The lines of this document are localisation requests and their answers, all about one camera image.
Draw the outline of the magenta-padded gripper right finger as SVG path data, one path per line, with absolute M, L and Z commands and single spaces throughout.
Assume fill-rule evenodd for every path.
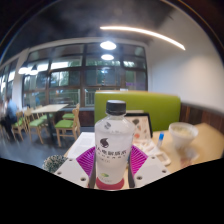
M 132 146 L 129 156 L 128 183 L 130 188 L 140 188 L 157 181 L 170 172 L 155 155 L 147 156 Z

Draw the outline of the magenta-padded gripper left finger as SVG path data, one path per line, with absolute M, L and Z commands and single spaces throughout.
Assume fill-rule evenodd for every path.
M 55 172 L 65 180 L 93 189 L 96 182 L 95 148 L 91 147 L 77 158 L 68 158 Z

